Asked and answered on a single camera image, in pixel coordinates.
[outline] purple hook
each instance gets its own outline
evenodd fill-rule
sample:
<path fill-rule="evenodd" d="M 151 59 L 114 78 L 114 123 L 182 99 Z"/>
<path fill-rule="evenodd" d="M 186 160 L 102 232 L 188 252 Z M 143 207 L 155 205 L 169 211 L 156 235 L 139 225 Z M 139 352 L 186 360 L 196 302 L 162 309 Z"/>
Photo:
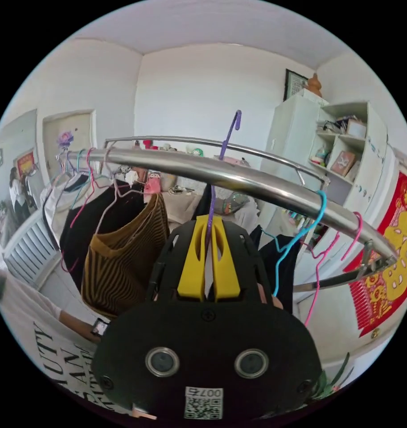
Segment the purple hook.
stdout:
<path fill-rule="evenodd" d="M 240 110 L 237 110 L 236 113 L 234 114 L 233 121 L 230 125 L 230 129 L 229 129 L 229 132 L 227 134 L 227 138 L 223 141 L 222 146 L 221 146 L 221 152 L 220 152 L 220 157 L 219 157 L 219 160 L 221 160 L 221 161 L 224 159 L 224 153 L 227 150 L 227 145 L 230 141 L 230 137 L 231 137 L 231 133 L 233 131 L 233 128 L 235 128 L 236 131 L 238 131 L 240 129 L 241 118 L 242 118 L 242 112 Z M 210 241 L 210 237 L 211 237 L 212 219 L 214 218 L 214 209 L 215 209 L 215 187 L 211 186 L 211 205 L 209 208 L 208 230 L 206 231 L 206 239 L 205 239 L 206 252 L 208 251 L 208 245 L 209 245 L 209 241 Z"/>
<path fill-rule="evenodd" d="M 242 118 L 242 112 L 240 110 L 238 110 L 236 112 L 236 126 L 235 126 L 236 131 L 238 131 L 240 129 L 241 118 Z"/>

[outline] person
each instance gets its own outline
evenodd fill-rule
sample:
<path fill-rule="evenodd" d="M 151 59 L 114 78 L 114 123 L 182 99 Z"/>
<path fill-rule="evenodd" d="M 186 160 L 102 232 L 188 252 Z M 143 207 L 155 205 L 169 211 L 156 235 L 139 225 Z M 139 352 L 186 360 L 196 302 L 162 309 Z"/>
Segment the person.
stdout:
<path fill-rule="evenodd" d="M 156 418 L 135 406 L 131 410 L 119 407 L 104 395 L 91 370 L 100 342 L 91 333 L 92 325 L 60 309 L 5 268 L 0 268 L 0 312 L 28 358 L 77 401 L 108 414 Z M 14 361 L 7 365 L 14 369 Z"/>
<path fill-rule="evenodd" d="M 10 187 L 10 199 L 12 200 L 19 225 L 21 225 L 31 214 L 29 212 L 21 182 L 19 181 L 16 167 L 13 167 L 10 170 L 10 179 L 8 184 Z"/>

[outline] yellow clamp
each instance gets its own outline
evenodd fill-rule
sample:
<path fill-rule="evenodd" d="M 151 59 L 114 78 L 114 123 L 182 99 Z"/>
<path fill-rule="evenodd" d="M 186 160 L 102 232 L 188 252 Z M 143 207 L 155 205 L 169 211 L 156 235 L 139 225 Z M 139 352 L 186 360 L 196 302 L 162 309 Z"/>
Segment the yellow clamp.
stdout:
<path fill-rule="evenodd" d="M 205 236 L 209 216 L 196 219 L 193 236 L 177 288 L 180 297 L 205 300 Z M 240 286 L 221 217 L 214 217 L 211 229 L 212 272 L 215 301 L 239 297 Z"/>

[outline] wall poster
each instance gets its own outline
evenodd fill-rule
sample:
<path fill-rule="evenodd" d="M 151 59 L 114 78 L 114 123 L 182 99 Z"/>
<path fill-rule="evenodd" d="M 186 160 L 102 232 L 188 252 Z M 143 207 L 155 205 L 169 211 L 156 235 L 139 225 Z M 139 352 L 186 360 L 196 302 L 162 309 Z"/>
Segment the wall poster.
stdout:
<path fill-rule="evenodd" d="M 19 176 L 21 177 L 24 172 L 29 171 L 33 167 L 34 163 L 33 150 L 17 158 L 15 164 Z"/>
<path fill-rule="evenodd" d="M 377 230 L 398 253 L 398 263 L 382 273 L 350 284 L 354 300 L 359 337 L 370 333 L 388 319 L 407 298 L 407 176 L 399 173 L 391 204 Z M 377 258 L 372 254 L 371 260 Z M 362 252 L 344 269 L 358 268 Z"/>

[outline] clothes drying rack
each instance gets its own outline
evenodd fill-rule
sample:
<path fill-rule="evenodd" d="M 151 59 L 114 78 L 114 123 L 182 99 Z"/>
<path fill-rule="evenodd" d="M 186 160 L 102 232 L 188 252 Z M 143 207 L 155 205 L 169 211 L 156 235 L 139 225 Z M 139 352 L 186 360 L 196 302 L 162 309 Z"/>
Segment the clothes drying rack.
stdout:
<path fill-rule="evenodd" d="M 200 156 L 192 156 L 165 150 L 136 150 L 107 148 L 109 143 L 117 141 L 174 141 L 193 144 L 203 144 L 221 147 L 222 141 L 201 140 L 198 138 L 185 138 L 177 136 L 133 136 L 105 140 L 104 149 L 92 149 L 90 153 L 85 151 L 70 152 L 70 159 L 78 156 L 78 159 L 90 162 L 99 162 L 99 172 L 102 172 L 103 162 L 107 161 L 118 165 L 135 166 L 146 169 L 154 169 L 164 173 L 175 174 L 218 187 L 224 187 L 238 191 L 262 201 L 275 204 L 304 215 L 315 220 L 321 210 L 321 198 L 316 193 L 305 187 L 303 173 L 321 181 L 321 190 L 325 190 L 329 184 L 327 177 L 321 176 L 295 162 L 291 162 L 279 156 L 262 152 L 249 147 L 230 144 L 231 150 L 259 156 L 272 160 L 282 165 L 291 167 L 297 172 L 301 186 L 282 178 L 258 171 L 256 169 L 231 165 L 216 159 Z M 66 152 L 57 156 L 59 162 L 66 162 Z M 350 238 L 354 239 L 359 229 L 359 220 L 356 215 L 332 201 L 327 201 L 321 223 L 331 227 Z M 331 288 L 338 285 L 350 284 L 361 278 L 375 275 L 396 263 L 398 256 L 391 244 L 372 226 L 362 222 L 362 230 L 358 242 L 364 245 L 362 261 L 359 268 L 332 276 L 319 283 L 320 288 Z M 379 257 L 371 260 L 372 252 Z M 299 284 L 294 287 L 294 292 L 313 291 L 317 288 L 316 282 Z"/>

